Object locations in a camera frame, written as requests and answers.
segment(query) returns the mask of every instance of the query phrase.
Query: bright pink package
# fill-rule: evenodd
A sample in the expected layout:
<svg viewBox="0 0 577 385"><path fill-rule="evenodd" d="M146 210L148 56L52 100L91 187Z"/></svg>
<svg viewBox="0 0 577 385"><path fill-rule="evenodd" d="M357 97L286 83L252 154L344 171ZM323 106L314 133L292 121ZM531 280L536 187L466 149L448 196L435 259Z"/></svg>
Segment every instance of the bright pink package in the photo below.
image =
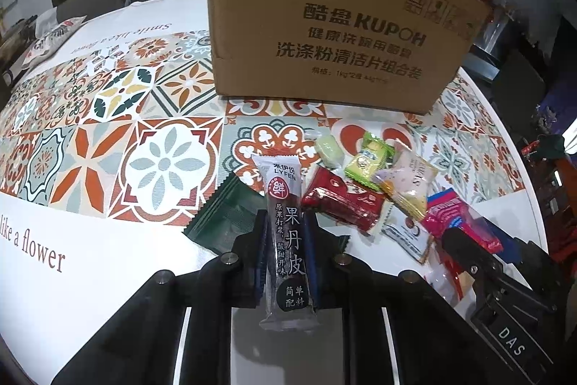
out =
<svg viewBox="0 0 577 385"><path fill-rule="evenodd" d="M450 227L460 227L489 253L503 250L501 242L493 234L485 218L459 198L452 188L427 199L427 212L421 224L434 237L441 237Z"/></svg>

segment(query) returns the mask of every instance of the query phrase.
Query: red circular logo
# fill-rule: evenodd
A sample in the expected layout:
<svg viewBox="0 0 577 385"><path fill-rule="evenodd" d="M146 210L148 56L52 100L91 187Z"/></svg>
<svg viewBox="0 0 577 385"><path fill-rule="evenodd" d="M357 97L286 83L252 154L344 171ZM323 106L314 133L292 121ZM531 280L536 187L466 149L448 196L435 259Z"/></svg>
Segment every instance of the red circular logo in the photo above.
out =
<svg viewBox="0 0 577 385"><path fill-rule="evenodd" d="M268 182L267 193L275 198L283 200L289 195L289 188L285 180L276 176Z"/></svg>

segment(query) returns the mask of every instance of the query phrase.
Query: green package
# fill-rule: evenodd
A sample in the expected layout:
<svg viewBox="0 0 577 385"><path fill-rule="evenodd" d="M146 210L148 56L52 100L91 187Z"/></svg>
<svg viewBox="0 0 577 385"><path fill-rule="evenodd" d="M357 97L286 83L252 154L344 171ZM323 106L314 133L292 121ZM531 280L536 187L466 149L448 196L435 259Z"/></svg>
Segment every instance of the green package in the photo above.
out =
<svg viewBox="0 0 577 385"><path fill-rule="evenodd" d="M395 149L392 146L367 131L363 136L361 151L344 168L344 174L360 184L380 191L379 186L373 183L371 178L376 171L386 169L394 155Z"/></svg>
<svg viewBox="0 0 577 385"><path fill-rule="evenodd" d="M221 255L233 248L238 235L252 231L257 211L266 208L264 196L231 173L189 222L184 234Z"/></svg>

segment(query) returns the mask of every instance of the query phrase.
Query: black robotic clamp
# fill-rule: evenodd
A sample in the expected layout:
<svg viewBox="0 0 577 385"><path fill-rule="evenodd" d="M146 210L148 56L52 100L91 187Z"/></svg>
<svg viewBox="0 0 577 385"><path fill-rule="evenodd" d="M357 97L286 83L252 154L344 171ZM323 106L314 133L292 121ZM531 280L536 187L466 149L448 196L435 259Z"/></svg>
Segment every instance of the black robotic clamp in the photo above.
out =
<svg viewBox="0 0 577 385"><path fill-rule="evenodd" d="M171 385L187 307L179 383L229 384L231 308L255 308L260 301L266 224L266 211L259 211L253 231L200 271L155 273L53 385ZM373 272L342 253L312 211L304 213L302 227L307 266L314 264L314 306L342 310L345 384L393 383L383 308L403 385L574 383L577 336L563 341L562 327L570 285L536 245L517 240L524 256L517 267L532 291L504 275L501 264L459 229L444 233L443 248L475 277L475 331L416 272Z"/></svg>

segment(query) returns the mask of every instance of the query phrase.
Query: lyfen snack wrapper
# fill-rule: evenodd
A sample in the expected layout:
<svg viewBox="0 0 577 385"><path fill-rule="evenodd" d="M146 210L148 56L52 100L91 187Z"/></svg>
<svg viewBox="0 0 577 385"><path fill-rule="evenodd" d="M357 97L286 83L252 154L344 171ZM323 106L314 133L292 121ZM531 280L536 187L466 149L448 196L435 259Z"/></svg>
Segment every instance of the lyfen snack wrapper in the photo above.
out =
<svg viewBox="0 0 577 385"><path fill-rule="evenodd" d="M318 325L310 298L301 232L301 163L297 156L253 156L267 200L267 317L264 329Z"/></svg>

